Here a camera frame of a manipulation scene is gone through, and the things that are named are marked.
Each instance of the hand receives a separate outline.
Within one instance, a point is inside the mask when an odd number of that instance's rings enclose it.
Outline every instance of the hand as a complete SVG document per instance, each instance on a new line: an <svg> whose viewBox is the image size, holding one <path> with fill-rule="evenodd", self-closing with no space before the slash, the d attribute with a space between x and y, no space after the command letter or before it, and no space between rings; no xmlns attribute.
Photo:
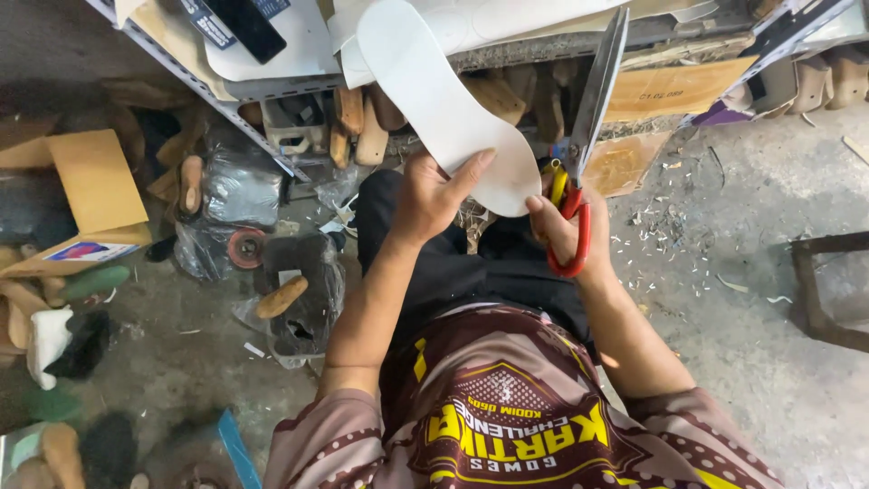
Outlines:
<svg viewBox="0 0 869 489"><path fill-rule="evenodd" d="M404 169L404 181L390 233L422 247L447 229L461 203L480 181L495 151L473 155L452 178L446 176L428 151L416 153Z"/></svg>
<svg viewBox="0 0 869 489"><path fill-rule="evenodd" d="M609 212L607 201L598 191L588 185L582 187L582 202L589 203L592 208L591 245L588 259L577 281L583 282L606 275L613 269L609 257ZM557 208L543 196L529 197L525 206L531 212L531 230L542 242L552 245L555 257L562 265L576 256L576 245L579 241L579 217L574 216L569 221L561 216Z"/></svg>

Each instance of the black pants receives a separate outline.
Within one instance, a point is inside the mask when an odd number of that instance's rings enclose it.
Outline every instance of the black pants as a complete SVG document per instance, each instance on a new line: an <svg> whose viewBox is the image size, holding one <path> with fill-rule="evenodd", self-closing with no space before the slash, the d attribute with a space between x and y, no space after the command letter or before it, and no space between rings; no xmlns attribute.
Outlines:
<svg viewBox="0 0 869 489"><path fill-rule="evenodd" d="M363 275L392 224L402 178L397 171L376 171L360 186L355 222ZM416 260L392 346L403 346L439 314L475 302L544 311L594 350L576 285L549 270L546 249L532 236L528 216L499 218L483 232L476 255L468 255L465 230L453 224L429 240Z"/></svg>

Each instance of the workshop floor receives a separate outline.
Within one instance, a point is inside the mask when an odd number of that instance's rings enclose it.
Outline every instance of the workshop floor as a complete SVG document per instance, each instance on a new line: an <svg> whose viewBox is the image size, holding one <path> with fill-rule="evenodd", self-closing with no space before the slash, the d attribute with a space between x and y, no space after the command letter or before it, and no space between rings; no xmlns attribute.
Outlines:
<svg viewBox="0 0 869 489"><path fill-rule="evenodd" d="M869 147L865 114L862 106L812 114L817 128L799 117L705 128L687 142L692 131L680 133L642 190L609 201L621 280L789 487L869 480L869 354L812 341L788 319L786 301L766 300L794 298L788 240L869 229L869 166L840 141L849 135ZM329 219L318 207L314 199L283 212L309 231ZM655 229L667 239L640 239ZM359 278L354 254L351 240L342 257L351 287ZM751 291L729 289L717 274ZM275 423L313 398L314 369L286 371L242 347L267 349L230 313L253 294L249 274L201 285L171 262L137 262L136 275L110 304L122 333L95 377L71 391L88 416L134 415L143 451L182 419L234 405L262 470Z"/></svg>

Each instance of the brown patterned shirt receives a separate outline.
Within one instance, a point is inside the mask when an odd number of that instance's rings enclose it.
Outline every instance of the brown patterned shirt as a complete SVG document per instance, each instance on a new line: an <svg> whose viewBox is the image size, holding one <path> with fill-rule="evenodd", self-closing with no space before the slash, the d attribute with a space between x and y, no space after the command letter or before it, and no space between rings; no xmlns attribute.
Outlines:
<svg viewBox="0 0 869 489"><path fill-rule="evenodd" d="M381 370L275 428L264 489L772 489L703 389L614 409L585 348L526 311L439 318Z"/></svg>

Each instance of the smartphone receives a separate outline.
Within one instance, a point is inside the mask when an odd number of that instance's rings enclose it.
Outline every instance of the smartphone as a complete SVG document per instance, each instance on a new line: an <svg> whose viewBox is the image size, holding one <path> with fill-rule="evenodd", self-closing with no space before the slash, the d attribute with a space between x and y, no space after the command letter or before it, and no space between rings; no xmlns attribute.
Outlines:
<svg viewBox="0 0 869 489"><path fill-rule="evenodd" d="M202 0L260 64L287 47L287 41L251 0Z"/></svg>

